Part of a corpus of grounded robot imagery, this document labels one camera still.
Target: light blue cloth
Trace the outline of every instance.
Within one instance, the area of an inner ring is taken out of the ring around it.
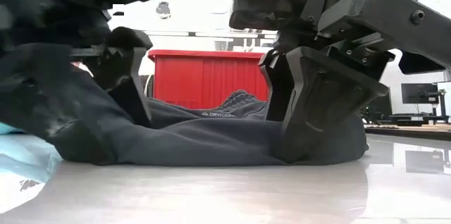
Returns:
[[[0,135],[0,173],[45,183],[62,161],[51,144],[32,135]]]
[[[7,124],[0,123],[0,135],[5,135],[12,132],[20,132],[21,130],[11,127]]]

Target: wrinkled fabric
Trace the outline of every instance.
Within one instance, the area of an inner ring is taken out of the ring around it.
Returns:
[[[270,154],[270,146],[281,138],[282,123],[264,120],[266,103],[246,92],[233,93],[209,110],[150,99],[152,127],[148,128],[135,125],[86,72],[73,70],[65,78],[56,78],[49,71],[45,77],[53,80],[45,88],[47,97],[38,89],[24,87],[13,97],[0,98],[2,122],[54,144],[69,161],[155,166],[287,164]],[[26,107],[24,97],[28,97]],[[296,164],[353,161],[366,150],[362,121],[353,116],[325,132],[309,158]]]

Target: robotic arm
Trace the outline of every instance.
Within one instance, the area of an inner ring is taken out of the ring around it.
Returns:
[[[0,0],[0,120],[49,140],[64,159],[113,163],[79,100],[61,89],[70,62],[82,61],[135,124],[151,125],[137,71],[152,43],[143,32],[107,25],[107,9],[135,1],[148,0]],[[266,118],[283,121],[273,154],[288,162],[308,156],[328,127],[387,92],[378,81],[393,59],[389,49],[403,50],[405,73],[451,67],[451,21],[413,0],[234,0],[230,26],[278,30],[259,66],[271,90]],[[34,107],[15,98],[29,95],[58,99],[61,106],[49,108],[58,119],[81,121],[58,136],[77,138],[73,144],[30,122]]]
[[[451,67],[451,20],[415,0],[234,0],[230,26],[278,31],[259,66],[271,90],[266,119],[285,133],[273,154],[287,162],[388,93],[378,82],[388,50],[403,51],[403,73]]]

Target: white wall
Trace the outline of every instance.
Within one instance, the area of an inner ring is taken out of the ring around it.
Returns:
[[[419,0],[423,5],[451,18],[451,0]]]
[[[171,18],[162,20],[156,14],[159,2],[166,1],[171,9]],[[122,11],[125,15],[113,16],[109,26],[136,30],[162,32],[229,32],[228,19],[232,0],[151,0],[128,5],[114,5],[111,15]],[[214,50],[214,41],[195,37],[151,37],[152,49]],[[140,75],[154,74],[154,63],[145,56],[139,70]]]
[[[398,64],[400,62],[402,52],[399,50],[392,50],[391,52],[396,55],[396,59],[393,62],[389,62],[384,74],[381,78],[381,83],[390,88],[390,97],[392,102],[393,113],[417,113],[415,104],[403,104],[402,103],[402,83],[435,83],[445,81],[444,73],[425,73],[420,75],[404,75]],[[432,105],[419,104],[419,112],[432,112]]]

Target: computer monitor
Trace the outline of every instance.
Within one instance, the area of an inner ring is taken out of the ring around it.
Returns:
[[[366,107],[370,112],[378,115],[378,120],[387,120],[389,116],[393,115],[390,92],[383,97],[376,97]]]
[[[438,104],[438,97],[429,97],[428,93],[438,92],[437,84],[415,83],[401,84],[403,104]]]

